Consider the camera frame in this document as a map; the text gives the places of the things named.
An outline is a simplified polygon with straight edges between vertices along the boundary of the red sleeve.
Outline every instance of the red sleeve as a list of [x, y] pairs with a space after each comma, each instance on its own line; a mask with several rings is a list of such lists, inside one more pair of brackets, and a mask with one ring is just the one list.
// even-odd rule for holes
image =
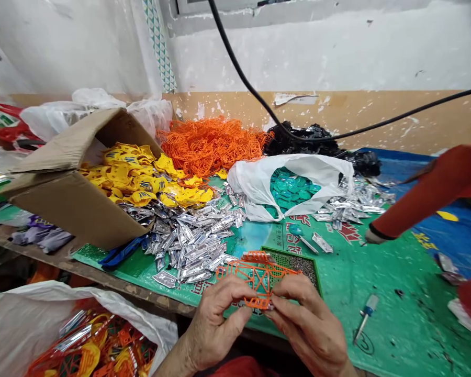
[[278, 377], [279, 375], [262, 367], [251, 356], [230, 360], [218, 368], [210, 377]]

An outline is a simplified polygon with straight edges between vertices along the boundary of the blue tarp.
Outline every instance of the blue tarp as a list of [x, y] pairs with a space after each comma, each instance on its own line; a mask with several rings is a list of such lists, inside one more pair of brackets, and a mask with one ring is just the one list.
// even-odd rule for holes
[[[434, 157], [421, 154], [390, 151], [385, 149], [367, 149], [377, 153], [381, 160], [382, 174], [379, 180], [404, 181], [422, 169]], [[402, 197], [417, 182], [397, 185], [389, 190], [396, 193], [396, 197]], [[459, 199], [451, 205], [441, 209], [459, 218], [459, 221], [445, 220], [438, 214], [434, 214], [418, 223], [413, 232], [425, 239], [422, 242], [428, 253], [436, 258], [438, 252], [449, 256], [459, 268], [459, 272], [466, 278], [471, 278], [471, 207]]]

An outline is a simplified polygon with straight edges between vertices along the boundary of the orange plastic pile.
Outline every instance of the orange plastic pile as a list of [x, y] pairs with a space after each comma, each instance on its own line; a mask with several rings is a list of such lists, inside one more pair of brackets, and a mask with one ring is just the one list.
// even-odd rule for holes
[[175, 168], [200, 178], [230, 169], [236, 161], [260, 158], [273, 138], [273, 134], [243, 129], [240, 120], [223, 117], [176, 122], [170, 132], [158, 132]]

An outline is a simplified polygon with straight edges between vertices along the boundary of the window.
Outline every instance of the window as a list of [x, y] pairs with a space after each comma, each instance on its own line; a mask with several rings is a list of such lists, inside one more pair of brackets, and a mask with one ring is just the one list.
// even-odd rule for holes
[[[180, 15], [211, 11], [208, 0], [176, 0], [176, 2]], [[220, 11], [229, 12], [231, 10], [239, 10], [248, 7], [256, 8], [258, 2], [258, 0], [216, 0], [216, 7]]]

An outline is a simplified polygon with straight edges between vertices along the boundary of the hand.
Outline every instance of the hand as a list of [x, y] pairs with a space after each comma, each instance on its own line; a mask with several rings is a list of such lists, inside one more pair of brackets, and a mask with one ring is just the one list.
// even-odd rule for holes
[[233, 301], [243, 297], [256, 297], [256, 292], [235, 275], [228, 275], [204, 290], [192, 323], [154, 377], [192, 376], [222, 361], [250, 320], [252, 310], [240, 307], [227, 320], [223, 313]]
[[[292, 298], [296, 305], [281, 298]], [[305, 275], [287, 275], [273, 289], [275, 309], [264, 314], [288, 338], [314, 376], [357, 376], [340, 321]]]
[[252, 314], [251, 308], [244, 306], [224, 320], [224, 311], [234, 300], [255, 296], [247, 283], [232, 274], [204, 291], [184, 335], [191, 340], [190, 359], [198, 371], [224, 359]]

